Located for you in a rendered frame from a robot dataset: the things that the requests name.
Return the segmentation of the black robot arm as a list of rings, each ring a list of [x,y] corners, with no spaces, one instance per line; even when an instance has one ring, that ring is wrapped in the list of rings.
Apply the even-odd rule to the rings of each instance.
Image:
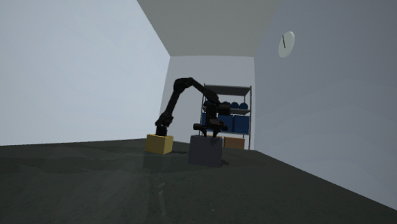
[[[219,113],[219,115],[224,115],[224,116],[230,115],[230,111],[231,111],[230,103],[220,102],[219,96],[213,90],[205,88],[199,82],[196,82],[192,77],[179,78],[174,82],[174,91],[171,94],[171,98],[166,110],[161,114],[159,119],[155,122],[155,126],[156,126],[155,135],[167,136],[167,132],[168,132],[167,128],[169,128],[174,118],[172,116],[172,112],[174,110],[174,106],[177,103],[179,95],[185,90],[185,88],[188,88],[190,86],[194,86],[205,96],[205,98],[209,102],[211,102],[211,103],[205,102],[203,104],[203,106],[206,106],[206,114],[217,115],[217,113]],[[216,117],[216,119],[212,119],[212,117],[209,117],[207,125],[209,126],[209,129],[219,130],[219,128],[223,128],[224,121],[222,120],[218,121],[218,117]]]

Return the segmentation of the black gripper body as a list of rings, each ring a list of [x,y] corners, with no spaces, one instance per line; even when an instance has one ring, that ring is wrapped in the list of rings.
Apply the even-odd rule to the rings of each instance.
[[[206,131],[206,129],[209,129],[209,126],[207,125],[209,117],[212,117],[212,119],[216,119],[217,115],[206,114],[205,126],[201,125],[200,123],[194,123],[193,129],[194,130],[202,130],[202,131]],[[228,131],[228,126],[224,125],[223,128],[219,128],[219,130],[216,130],[216,131],[220,131],[221,129],[223,131]]]

